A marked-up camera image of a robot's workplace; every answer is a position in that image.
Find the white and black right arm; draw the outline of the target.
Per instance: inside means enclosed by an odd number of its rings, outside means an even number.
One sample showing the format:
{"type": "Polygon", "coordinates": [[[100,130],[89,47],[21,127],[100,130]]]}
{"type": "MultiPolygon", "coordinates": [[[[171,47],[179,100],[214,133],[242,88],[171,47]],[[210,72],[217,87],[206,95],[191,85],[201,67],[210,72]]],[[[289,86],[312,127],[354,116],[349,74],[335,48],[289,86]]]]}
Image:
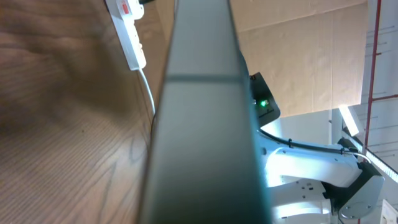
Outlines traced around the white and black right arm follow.
{"type": "Polygon", "coordinates": [[[257,129],[273,223],[343,223],[370,215],[385,178],[349,140],[310,144],[257,129]]]}

